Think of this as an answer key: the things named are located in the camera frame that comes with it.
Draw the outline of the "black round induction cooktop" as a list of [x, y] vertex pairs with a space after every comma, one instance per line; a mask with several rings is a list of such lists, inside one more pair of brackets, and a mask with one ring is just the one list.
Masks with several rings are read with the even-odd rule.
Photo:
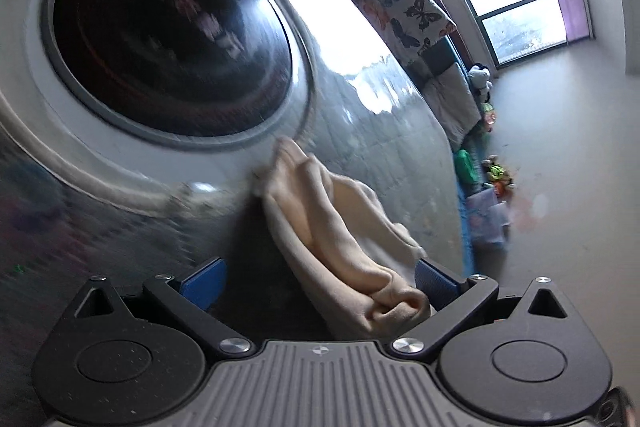
[[175, 147], [260, 126], [293, 81], [290, 38], [272, 0], [46, 0], [42, 31], [82, 104]]

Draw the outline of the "large butterfly cushion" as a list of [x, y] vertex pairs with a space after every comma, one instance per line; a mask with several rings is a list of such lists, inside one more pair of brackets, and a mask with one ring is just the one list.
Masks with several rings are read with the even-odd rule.
[[358, 8], [405, 67], [452, 34], [457, 25], [434, 0], [358, 0]]

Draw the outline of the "clear plastic storage box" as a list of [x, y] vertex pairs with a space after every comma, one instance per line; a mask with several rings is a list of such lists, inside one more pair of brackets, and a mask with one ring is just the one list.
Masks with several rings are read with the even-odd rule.
[[485, 188], [472, 194], [465, 199], [465, 207], [472, 244], [478, 248], [502, 249], [510, 221], [508, 207], [500, 202], [495, 190]]

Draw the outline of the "green plastic bowl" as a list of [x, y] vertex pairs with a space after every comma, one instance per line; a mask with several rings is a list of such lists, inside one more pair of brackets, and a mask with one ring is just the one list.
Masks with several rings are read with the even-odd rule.
[[472, 157], [467, 150], [460, 148], [454, 153], [454, 170], [459, 181], [466, 185], [477, 184], [478, 176]]

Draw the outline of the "colourful plush toys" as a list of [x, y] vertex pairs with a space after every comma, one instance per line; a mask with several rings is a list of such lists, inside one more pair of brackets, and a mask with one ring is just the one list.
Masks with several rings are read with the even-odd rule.
[[513, 191], [514, 182], [511, 173], [501, 164], [497, 155], [490, 155], [483, 159], [482, 167], [487, 182], [494, 188], [498, 197], [506, 197]]

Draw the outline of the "cream beige garment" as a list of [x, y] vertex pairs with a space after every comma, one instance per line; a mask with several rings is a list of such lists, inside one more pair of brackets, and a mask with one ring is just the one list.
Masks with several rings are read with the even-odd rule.
[[369, 185], [281, 138], [260, 196], [274, 243], [335, 338], [397, 337], [430, 318], [414, 283], [425, 251]]

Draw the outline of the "black white plush toy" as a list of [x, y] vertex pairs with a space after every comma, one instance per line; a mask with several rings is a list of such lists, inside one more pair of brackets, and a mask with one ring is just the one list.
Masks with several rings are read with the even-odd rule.
[[468, 72], [471, 90], [480, 103], [490, 101], [490, 91], [492, 89], [491, 71], [482, 64], [474, 64]]

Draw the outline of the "blue corner sofa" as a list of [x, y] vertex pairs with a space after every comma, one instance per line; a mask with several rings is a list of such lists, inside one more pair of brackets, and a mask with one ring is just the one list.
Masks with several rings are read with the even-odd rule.
[[[492, 64], [486, 44], [480, 44], [480, 28], [473, 20], [469, 3], [466, 0], [435, 0], [440, 7], [447, 12], [450, 18], [456, 23], [457, 30], [450, 35], [441, 38], [424, 54], [424, 60], [428, 69], [434, 76], [443, 74], [452, 64], [458, 64], [462, 72], [468, 70], [474, 63], [480, 62], [489, 66], [491, 74], [495, 74], [496, 69]], [[485, 176], [480, 162], [486, 154], [486, 141], [488, 133], [485, 131], [483, 119], [480, 118], [474, 127], [468, 132], [462, 141], [461, 148], [466, 150], [470, 156], [472, 166], [478, 176], [478, 183], [475, 185], [459, 182], [460, 191], [464, 196], [470, 196], [475, 192], [484, 190], [486, 186]], [[463, 225], [463, 247], [465, 254], [465, 271], [468, 274], [478, 271], [477, 249], [471, 242], [471, 232], [469, 222], [466, 219], [466, 212], [462, 204], [462, 225]]]

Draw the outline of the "grey plain cushion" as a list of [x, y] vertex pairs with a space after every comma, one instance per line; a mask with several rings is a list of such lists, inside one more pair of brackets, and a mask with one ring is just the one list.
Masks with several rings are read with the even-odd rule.
[[451, 150], [457, 152], [480, 122], [480, 110], [458, 63], [433, 77], [422, 89], [423, 98], [444, 129]]

